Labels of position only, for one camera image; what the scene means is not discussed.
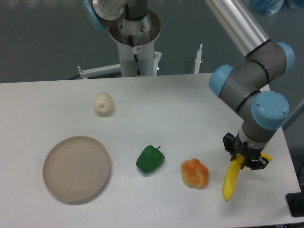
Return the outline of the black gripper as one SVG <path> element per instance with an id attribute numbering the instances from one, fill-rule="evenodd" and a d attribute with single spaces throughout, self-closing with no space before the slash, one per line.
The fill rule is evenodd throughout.
<path id="1" fill-rule="evenodd" d="M 227 133 L 223 137 L 223 143 L 225 150 L 231 156 L 230 161 L 235 160 L 237 155 L 241 154 L 241 169 L 248 167 L 251 170 L 260 170 L 264 169 L 269 163 L 269 159 L 267 159 L 265 155 L 262 155 L 261 149 L 250 148 L 248 142 L 241 142 L 238 135 L 235 137 L 231 133 Z"/>

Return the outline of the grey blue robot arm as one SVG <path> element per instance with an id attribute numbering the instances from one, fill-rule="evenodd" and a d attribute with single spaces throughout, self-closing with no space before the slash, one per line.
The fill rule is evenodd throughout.
<path id="1" fill-rule="evenodd" d="M 295 62 L 292 48 L 274 43 L 239 0 L 209 0 L 208 7 L 247 62 L 240 68 L 220 66 L 209 79 L 212 92 L 243 120 L 237 135 L 223 138 L 231 160 L 263 169 L 269 159 L 262 154 L 289 113 L 285 97 L 262 88 L 288 71 Z M 85 11 L 97 29 L 109 28 L 119 49 L 122 76 L 157 75 L 154 41 L 161 31 L 155 13 L 145 0 L 85 0 Z"/>

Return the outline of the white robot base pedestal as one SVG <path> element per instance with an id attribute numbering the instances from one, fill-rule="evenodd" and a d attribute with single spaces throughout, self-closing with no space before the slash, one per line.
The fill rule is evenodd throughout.
<path id="1" fill-rule="evenodd" d="M 148 10 L 140 20 L 120 19 L 109 33 L 117 44 L 122 77 L 157 75 L 154 44 L 161 22 L 154 12 Z"/>

